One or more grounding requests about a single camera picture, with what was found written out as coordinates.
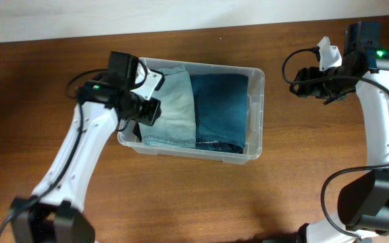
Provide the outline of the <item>light blue jeans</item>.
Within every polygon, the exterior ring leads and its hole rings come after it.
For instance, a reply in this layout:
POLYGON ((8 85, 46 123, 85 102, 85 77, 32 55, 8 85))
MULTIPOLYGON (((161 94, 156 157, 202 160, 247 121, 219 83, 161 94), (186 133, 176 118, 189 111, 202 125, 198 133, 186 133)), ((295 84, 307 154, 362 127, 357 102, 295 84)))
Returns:
POLYGON ((193 149, 196 143, 195 103, 189 73, 183 65, 161 68, 165 81, 153 97, 161 101, 161 115, 152 126, 140 125, 141 142, 193 149))

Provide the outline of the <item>dark blue jeans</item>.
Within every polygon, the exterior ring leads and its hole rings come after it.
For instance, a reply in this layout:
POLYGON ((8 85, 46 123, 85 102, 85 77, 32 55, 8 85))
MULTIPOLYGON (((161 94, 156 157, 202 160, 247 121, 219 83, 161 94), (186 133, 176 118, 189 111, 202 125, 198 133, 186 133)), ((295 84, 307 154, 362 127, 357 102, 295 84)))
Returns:
POLYGON ((205 74, 190 77, 196 145, 200 150, 241 154, 246 142, 249 77, 205 74))

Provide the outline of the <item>dark grey garment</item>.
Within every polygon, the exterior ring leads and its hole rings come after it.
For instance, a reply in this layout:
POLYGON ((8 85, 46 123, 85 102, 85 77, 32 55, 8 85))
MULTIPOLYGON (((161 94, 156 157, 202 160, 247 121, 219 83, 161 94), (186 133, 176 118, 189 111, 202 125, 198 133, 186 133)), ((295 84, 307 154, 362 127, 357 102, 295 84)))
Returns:
POLYGON ((133 129, 132 129, 133 135, 135 135, 139 142, 142 142, 142 134, 140 131, 139 123, 135 123, 133 129))

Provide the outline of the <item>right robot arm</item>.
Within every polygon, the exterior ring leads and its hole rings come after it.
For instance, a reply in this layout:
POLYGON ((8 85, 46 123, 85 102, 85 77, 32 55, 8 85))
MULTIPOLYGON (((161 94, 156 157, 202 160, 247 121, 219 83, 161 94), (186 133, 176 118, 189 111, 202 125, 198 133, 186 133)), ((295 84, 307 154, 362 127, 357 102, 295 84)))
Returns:
POLYGON ((286 242, 370 242, 389 236, 389 49, 380 44, 377 22, 357 22, 346 29, 344 50, 324 37, 311 52, 318 67, 299 70, 290 92, 314 96, 325 104, 356 94, 365 122, 367 164, 361 177, 339 194, 337 210, 306 223, 286 242))

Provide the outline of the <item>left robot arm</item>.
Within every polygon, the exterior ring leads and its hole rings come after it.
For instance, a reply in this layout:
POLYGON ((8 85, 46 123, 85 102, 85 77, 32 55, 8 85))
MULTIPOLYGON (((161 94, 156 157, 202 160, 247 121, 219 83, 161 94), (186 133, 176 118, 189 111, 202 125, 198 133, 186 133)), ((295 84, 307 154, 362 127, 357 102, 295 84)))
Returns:
POLYGON ((92 78, 73 95, 74 116, 57 156, 29 198, 14 198, 0 239, 9 225, 16 242, 95 242, 95 229, 83 210, 97 161, 114 132, 130 122, 155 123, 161 103, 152 94, 165 77, 140 58, 117 51, 106 68, 89 74, 92 78))

